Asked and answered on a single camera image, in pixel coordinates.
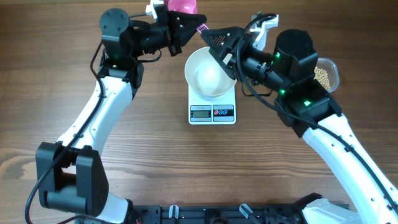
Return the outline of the pink measuring scoop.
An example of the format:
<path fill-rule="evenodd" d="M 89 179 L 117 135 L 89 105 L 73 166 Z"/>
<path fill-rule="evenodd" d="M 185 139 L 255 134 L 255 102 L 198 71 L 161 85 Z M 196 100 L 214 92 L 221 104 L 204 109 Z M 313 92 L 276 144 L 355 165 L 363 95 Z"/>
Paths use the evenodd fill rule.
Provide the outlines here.
<path fill-rule="evenodd" d="M 184 12 L 187 14 L 199 14 L 196 0 L 168 0 L 165 1 L 165 5 L 167 7 L 168 19 L 170 11 Z M 206 25 L 206 23 L 204 23 L 197 29 L 196 32 L 201 34 L 204 30 L 208 29 L 209 29 L 208 26 Z"/>

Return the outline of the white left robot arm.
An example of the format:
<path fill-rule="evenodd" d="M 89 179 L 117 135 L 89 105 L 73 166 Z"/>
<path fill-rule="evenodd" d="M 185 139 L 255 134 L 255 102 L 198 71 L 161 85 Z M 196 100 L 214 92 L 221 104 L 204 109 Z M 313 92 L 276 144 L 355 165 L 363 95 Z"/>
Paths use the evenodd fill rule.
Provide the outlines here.
<path fill-rule="evenodd" d="M 158 61 L 162 49 L 179 54 L 206 22 L 203 14 L 171 11 L 161 2 L 148 5 L 146 13 L 153 23 L 119 8 L 101 15 L 95 90 L 73 125 L 36 151 L 37 183 L 31 196 L 42 207 L 70 212 L 81 222 L 142 222 L 130 200 L 109 191 L 101 153 L 142 83 L 144 64 Z"/>

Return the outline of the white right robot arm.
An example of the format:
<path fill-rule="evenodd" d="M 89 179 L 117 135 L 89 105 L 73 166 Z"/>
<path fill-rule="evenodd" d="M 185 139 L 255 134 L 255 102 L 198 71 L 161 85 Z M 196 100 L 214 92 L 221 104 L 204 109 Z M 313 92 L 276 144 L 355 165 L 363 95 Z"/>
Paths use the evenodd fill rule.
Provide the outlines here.
<path fill-rule="evenodd" d="M 204 30 L 210 54 L 234 80 L 253 80 L 277 92 L 270 108 L 326 162 L 354 203 L 355 211 L 310 194 L 296 204 L 307 223 L 396 223 L 395 187 L 370 158 L 330 93 L 315 79 L 318 55 L 309 34 L 289 29 L 273 54 L 252 46 L 247 30 Z"/>

